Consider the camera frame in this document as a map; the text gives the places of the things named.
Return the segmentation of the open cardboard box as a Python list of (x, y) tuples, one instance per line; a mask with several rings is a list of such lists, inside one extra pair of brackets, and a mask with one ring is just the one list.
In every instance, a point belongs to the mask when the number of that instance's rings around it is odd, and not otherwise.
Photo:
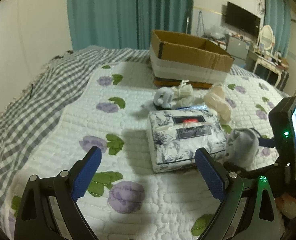
[(153, 30), (150, 61), (157, 86), (172, 87), (187, 80), (194, 88), (209, 89), (225, 81), (234, 58), (205, 38)]

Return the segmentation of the cream lace cloth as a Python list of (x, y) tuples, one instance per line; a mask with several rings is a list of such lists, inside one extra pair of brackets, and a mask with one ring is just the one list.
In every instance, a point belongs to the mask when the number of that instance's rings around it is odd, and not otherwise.
[(223, 83), (214, 83), (203, 96), (204, 103), (217, 113), (222, 124), (232, 120), (232, 107), (226, 101)]

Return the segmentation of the white dressing table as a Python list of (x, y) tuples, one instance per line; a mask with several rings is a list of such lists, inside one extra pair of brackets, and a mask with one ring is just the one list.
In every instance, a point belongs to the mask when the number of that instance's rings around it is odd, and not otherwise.
[(269, 74), (266, 78), (266, 81), (270, 78), (271, 73), (277, 75), (274, 87), (278, 89), (283, 89), (287, 81), (287, 72), (280, 68), (275, 62), (269, 61), (259, 54), (255, 53), (253, 50), (249, 49), (245, 61), (245, 70), (255, 74), (258, 66), (269, 70)]

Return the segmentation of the black wall television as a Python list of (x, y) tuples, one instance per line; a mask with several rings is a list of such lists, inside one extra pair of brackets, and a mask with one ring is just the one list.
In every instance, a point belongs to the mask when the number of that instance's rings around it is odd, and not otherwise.
[(231, 2), (227, 2), (225, 22), (252, 36), (259, 34), (260, 18)]

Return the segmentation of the white sock with string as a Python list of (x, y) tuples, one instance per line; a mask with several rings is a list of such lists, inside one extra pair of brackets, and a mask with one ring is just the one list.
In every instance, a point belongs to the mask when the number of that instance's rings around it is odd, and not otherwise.
[(171, 89), (174, 99), (186, 98), (193, 95), (193, 88), (189, 80), (182, 80), (179, 86), (173, 86)]

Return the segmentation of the white oval vanity mirror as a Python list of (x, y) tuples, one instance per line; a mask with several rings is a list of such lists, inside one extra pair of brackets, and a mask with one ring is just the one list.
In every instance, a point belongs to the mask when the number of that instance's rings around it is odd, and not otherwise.
[(270, 25), (264, 25), (259, 32), (258, 48), (261, 54), (272, 51), (275, 45), (275, 36)]

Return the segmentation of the teal window curtain right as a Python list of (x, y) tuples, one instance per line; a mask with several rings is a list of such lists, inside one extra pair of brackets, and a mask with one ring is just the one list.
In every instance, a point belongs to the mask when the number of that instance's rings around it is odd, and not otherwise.
[(269, 25), (275, 36), (273, 51), (287, 56), (290, 31), (291, 31), (291, 7), (288, 0), (265, 0), (264, 24)]

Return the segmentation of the grey checked bedsheet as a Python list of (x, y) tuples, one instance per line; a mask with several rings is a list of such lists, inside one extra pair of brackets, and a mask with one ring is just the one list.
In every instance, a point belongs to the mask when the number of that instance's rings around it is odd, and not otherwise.
[(147, 63), (149, 58), (148, 50), (90, 46), (69, 50), (45, 64), (45, 70), (0, 114), (0, 220), (16, 172), (55, 128), (64, 107), (81, 96), (92, 72), (108, 63)]

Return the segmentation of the white blue socks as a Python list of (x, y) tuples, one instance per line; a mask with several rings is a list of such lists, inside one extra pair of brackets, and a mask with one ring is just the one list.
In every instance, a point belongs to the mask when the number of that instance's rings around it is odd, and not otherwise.
[(171, 102), (174, 97), (174, 91), (168, 87), (158, 89), (153, 98), (153, 104), (157, 110), (171, 109)]

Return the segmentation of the floral tissue pack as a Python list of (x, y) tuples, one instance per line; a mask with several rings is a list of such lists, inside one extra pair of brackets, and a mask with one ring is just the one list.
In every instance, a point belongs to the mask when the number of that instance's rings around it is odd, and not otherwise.
[(216, 115), (203, 109), (152, 111), (147, 139), (153, 171), (179, 170), (195, 164), (199, 148), (215, 160), (226, 155), (226, 136)]

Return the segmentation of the grey sock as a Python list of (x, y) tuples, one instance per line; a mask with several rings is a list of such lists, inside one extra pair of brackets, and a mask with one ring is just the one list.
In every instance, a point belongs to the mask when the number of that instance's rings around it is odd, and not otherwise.
[(258, 137), (249, 128), (235, 128), (228, 136), (226, 154), (228, 160), (238, 167), (246, 168), (250, 166), (258, 150)]

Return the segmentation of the small silver refrigerator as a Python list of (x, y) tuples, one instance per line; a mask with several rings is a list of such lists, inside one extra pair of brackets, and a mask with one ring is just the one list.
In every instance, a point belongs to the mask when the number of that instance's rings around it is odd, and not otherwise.
[(226, 52), (232, 57), (245, 60), (248, 54), (247, 42), (240, 40), (239, 38), (228, 36), (227, 38)]

